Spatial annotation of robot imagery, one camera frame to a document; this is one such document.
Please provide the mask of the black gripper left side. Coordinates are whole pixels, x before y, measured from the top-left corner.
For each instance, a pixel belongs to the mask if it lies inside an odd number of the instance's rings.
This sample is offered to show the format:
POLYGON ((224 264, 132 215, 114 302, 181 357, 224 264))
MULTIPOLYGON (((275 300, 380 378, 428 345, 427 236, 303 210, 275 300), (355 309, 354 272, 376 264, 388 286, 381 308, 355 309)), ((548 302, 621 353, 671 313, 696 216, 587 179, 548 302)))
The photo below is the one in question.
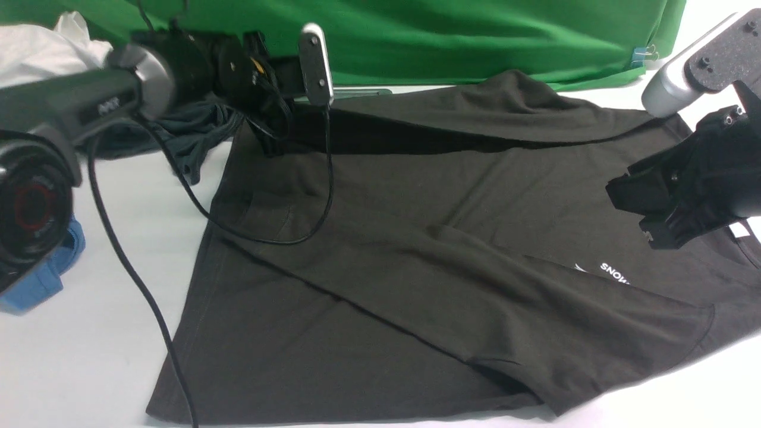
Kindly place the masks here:
POLYGON ((282 156, 293 133, 293 104, 280 92, 274 68, 224 33, 214 43, 214 71, 215 96, 244 117, 264 155, 282 156))

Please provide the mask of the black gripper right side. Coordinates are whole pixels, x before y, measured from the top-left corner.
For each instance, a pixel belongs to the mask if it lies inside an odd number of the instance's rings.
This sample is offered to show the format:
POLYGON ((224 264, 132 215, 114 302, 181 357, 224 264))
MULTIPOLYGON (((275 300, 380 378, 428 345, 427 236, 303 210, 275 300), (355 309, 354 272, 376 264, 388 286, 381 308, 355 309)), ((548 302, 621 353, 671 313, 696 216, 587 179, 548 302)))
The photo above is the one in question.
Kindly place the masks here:
POLYGON ((606 185, 616 209, 641 216, 654 249, 751 216, 751 119, 739 106, 706 115, 681 143, 639 160, 606 185))

